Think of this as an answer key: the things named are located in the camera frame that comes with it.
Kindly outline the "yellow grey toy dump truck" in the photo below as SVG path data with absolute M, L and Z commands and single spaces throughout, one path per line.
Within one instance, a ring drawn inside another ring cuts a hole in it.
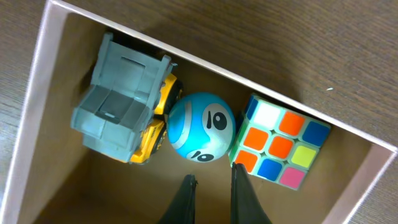
M 123 163 L 145 164 L 167 133 L 165 115 L 179 100 L 182 83 L 168 55 L 151 57 L 105 33 L 90 89 L 73 110 L 71 127 L 83 145 Z

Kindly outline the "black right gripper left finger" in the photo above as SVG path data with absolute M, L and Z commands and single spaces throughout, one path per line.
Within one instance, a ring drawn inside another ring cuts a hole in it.
M 172 202 L 158 224 L 194 224 L 195 190 L 197 180 L 194 175 L 186 175 Z

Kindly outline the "multicoloured puzzle cube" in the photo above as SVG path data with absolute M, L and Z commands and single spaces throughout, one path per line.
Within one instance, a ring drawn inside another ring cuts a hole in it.
M 251 94 L 237 118 L 228 157 L 258 178 L 298 190 L 331 126 Z

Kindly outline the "blue number ten ball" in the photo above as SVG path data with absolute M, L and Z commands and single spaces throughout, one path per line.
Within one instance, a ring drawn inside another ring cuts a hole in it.
M 167 134 L 182 158 L 212 162 L 230 150 L 236 135 L 236 122 L 231 108 L 222 98 L 198 92 L 174 104 L 167 118 Z

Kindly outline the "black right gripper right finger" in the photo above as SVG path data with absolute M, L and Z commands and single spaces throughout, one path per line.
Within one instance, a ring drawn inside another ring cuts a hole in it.
M 271 224 L 259 203 L 243 164 L 233 163 L 231 174 L 231 223 Z

